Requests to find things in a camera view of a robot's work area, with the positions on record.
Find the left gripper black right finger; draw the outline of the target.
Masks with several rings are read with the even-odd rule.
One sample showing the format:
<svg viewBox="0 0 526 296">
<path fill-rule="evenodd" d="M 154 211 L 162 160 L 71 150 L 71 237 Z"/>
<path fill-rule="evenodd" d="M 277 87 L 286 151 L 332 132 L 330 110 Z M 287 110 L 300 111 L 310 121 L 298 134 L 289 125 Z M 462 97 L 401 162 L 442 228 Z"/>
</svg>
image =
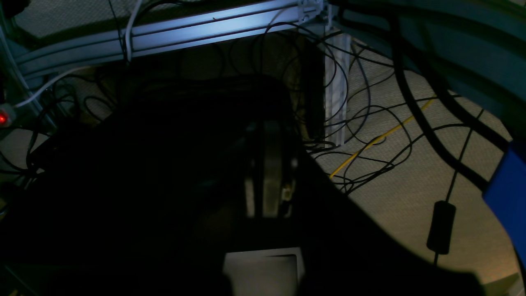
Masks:
<svg viewBox="0 0 526 296">
<path fill-rule="evenodd" d="M 337 190 L 292 129 L 287 87 L 263 81 L 263 216 L 291 214 L 305 264 L 299 296 L 484 295 L 474 274 L 413 254 Z"/>
</svg>

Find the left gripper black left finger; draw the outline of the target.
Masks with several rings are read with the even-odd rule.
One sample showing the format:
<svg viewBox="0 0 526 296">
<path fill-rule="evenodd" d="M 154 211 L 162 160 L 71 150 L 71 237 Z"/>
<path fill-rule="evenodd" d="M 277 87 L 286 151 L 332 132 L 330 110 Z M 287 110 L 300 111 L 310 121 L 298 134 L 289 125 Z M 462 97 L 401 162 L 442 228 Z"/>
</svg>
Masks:
<svg viewBox="0 0 526 296">
<path fill-rule="evenodd" d="M 1 275 L 42 296 L 181 291 L 191 231 L 242 197 L 255 82 L 150 88 L 47 157 L 1 223 Z"/>
</svg>

